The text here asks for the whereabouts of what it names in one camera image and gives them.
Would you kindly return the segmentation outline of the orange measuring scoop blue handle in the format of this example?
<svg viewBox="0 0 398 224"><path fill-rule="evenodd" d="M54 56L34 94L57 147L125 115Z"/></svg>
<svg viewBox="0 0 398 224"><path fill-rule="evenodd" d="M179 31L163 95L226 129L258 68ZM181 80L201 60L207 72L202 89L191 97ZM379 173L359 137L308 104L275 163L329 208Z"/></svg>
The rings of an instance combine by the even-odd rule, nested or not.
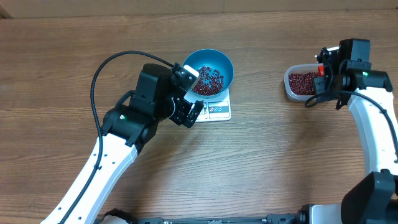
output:
<svg viewBox="0 0 398 224"><path fill-rule="evenodd" d="M318 66L318 76L319 77L323 77L324 75L325 75L324 66L323 65L319 65Z"/></svg>

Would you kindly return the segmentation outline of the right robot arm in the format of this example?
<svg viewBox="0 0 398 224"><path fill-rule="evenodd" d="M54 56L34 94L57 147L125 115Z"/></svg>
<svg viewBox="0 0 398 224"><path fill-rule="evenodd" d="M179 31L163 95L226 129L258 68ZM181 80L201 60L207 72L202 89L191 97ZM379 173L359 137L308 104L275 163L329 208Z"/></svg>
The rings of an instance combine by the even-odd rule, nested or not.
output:
<svg viewBox="0 0 398 224"><path fill-rule="evenodd" d="M373 70L371 43L344 39L316 55L320 76L305 107L336 101L348 107L358 129L365 177L341 203L308 204L297 223L397 223L397 118L393 85L387 72Z"/></svg>

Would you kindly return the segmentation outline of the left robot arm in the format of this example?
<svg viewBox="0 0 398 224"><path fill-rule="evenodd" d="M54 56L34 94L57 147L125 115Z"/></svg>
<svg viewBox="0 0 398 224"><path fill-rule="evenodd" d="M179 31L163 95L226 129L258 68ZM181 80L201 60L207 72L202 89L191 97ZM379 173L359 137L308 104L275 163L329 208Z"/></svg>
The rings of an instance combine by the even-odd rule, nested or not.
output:
<svg viewBox="0 0 398 224"><path fill-rule="evenodd" d="M105 114L91 156L43 222L94 223L116 182L154 137L161 121L168 118L177 125L193 126L203 102L191 103L184 96L199 79L200 74L188 65L145 64L136 89L125 93Z"/></svg>

